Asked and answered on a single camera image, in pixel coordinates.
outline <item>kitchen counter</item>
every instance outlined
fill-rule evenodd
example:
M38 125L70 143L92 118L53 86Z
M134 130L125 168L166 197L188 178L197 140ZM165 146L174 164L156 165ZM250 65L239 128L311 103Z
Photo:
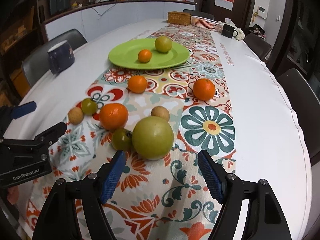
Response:
M100 3L94 3L94 4L90 4L90 5L85 5L82 6L80 8L76 8L76 9L69 9L68 11L62 12L60 14L57 14L47 20L45 20L43 22L43 24L48 24L54 20L57 20L61 17L64 17L68 14L77 12L77 11L81 11L84 9L88 9L88 8L93 8L93 7L97 7L97 6L101 6L101 5L108 5L108 4L118 4L118 3L132 3L132 2L174 2L174 3L182 3L182 4L190 4L190 5L196 5L196 3L194 2L187 2L187 1L175 1L175 0L129 0L129 1L107 1L107 2L100 2Z
M41 32L44 40L49 41L68 30L76 29L89 42L128 24L148 19L166 20L168 12L195 8L196 3L171 0L108 1L52 17L41 24Z

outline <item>table runner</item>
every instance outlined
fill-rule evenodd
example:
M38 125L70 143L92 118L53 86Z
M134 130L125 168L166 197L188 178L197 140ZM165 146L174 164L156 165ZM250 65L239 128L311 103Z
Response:
M84 93L84 98L97 102L98 109L107 103L125 105L129 111L128 130L149 116L154 106L162 105L170 112L169 123L175 135L172 150L158 161L141 159L134 150L126 152L124 173L113 198L103 206L117 239L208 237L220 205L212 199L198 169L197 153L207 149L227 172L235 172L232 108L210 32L191 25L168 24L149 37L162 35L188 48L190 58L186 63L149 71L111 66ZM127 81L133 75L146 77L148 87L143 94L127 90ZM193 83L200 78L210 78L216 87L216 95L206 102L192 93ZM67 117L63 120L67 132L49 149L53 172L33 181L26 207L26 222L32 230L59 177L66 181L82 179L114 155L112 134L100 127L98 120L99 111L77 126ZM82 237L90 239L80 200L76 200L76 208Z

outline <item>dark blue mug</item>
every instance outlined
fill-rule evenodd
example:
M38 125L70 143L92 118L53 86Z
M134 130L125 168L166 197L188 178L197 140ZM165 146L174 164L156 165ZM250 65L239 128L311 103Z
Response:
M51 47L48 54L50 70L53 74L64 71L75 62L75 55L67 40Z

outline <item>green fruit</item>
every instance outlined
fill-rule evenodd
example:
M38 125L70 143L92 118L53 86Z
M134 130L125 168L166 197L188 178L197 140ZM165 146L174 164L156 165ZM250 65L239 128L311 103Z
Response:
M141 119L133 129L132 144L142 157L163 158L173 145L173 131L169 123L158 116Z
M163 119L165 119L167 122L169 122L170 119L170 113L168 111L168 109L166 109L163 106L156 106L152 109L151 111L151 116L158 116L161 117Z
M71 124L78 125L84 118L83 112L80 107L72 108L68 113L68 119Z
M81 109L85 115L93 115L98 110L98 105L91 98L86 98L81 102Z
M130 149L131 142L131 132L124 128L119 128L112 134L111 144L116 150L127 151Z
M156 50L162 53L168 52L172 48L172 41L166 37L158 37L155 41Z

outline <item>green tomato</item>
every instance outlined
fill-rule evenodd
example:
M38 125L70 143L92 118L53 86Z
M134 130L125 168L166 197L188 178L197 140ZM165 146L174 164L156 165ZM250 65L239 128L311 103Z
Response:
M158 116L141 119L133 129L132 144L143 158L163 158L173 145L173 131L170 124Z
M127 151L130 149L131 142L131 132L124 128L119 128L112 134L111 144L116 150Z
M156 50L162 53L167 53L172 48L172 41L167 36L156 38Z
M85 115L93 115L98 110L98 105L91 98L86 98L81 102L81 109Z

